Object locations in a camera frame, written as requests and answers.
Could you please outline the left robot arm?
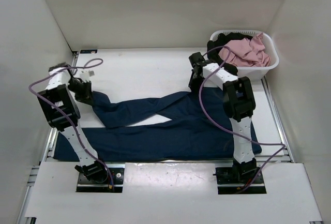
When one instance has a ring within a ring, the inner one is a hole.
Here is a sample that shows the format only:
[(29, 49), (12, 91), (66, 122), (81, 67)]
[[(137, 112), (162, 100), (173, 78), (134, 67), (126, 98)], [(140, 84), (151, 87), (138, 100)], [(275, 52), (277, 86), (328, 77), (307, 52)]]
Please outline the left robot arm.
[(49, 82), (44, 90), (35, 92), (31, 86), (29, 90), (37, 96), (48, 124), (70, 144), (78, 161), (75, 169), (89, 181), (112, 185), (111, 172), (80, 126), (77, 102), (90, 106), (94, 103), (89, 77), (90, 73), (84, 70), (75, 77), (73, 67), (60, 63), (49, 68)]

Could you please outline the dark blue denim trousers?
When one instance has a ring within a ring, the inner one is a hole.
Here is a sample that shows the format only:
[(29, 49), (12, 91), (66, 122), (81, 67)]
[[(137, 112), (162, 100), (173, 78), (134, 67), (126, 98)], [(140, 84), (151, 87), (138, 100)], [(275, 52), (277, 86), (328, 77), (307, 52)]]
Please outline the dark blue denim trousers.
[(217, 160), (234, 152), (222, 91), (206, 87), (202, 95), (177, 92), (161, 98), (112, 103), (94, 92), (93, 111), (101, 128), (84, 128), (92, 147), (106, 162)]

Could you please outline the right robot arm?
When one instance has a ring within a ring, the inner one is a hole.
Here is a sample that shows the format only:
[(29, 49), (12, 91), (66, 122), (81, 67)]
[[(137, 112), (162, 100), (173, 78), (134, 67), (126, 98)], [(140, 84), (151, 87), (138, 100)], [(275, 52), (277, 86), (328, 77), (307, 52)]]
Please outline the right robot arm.
[(250, 80), (233, 74), (222, 60), (189, 58), (189, 92), (112, 103), (94, 92), (93, 111), (101, 128), (84, 128), (106, 161), (210, 160), (233, 158), (240, 183), (256, 169), (259, 145), (251, 143), (255, 99)]

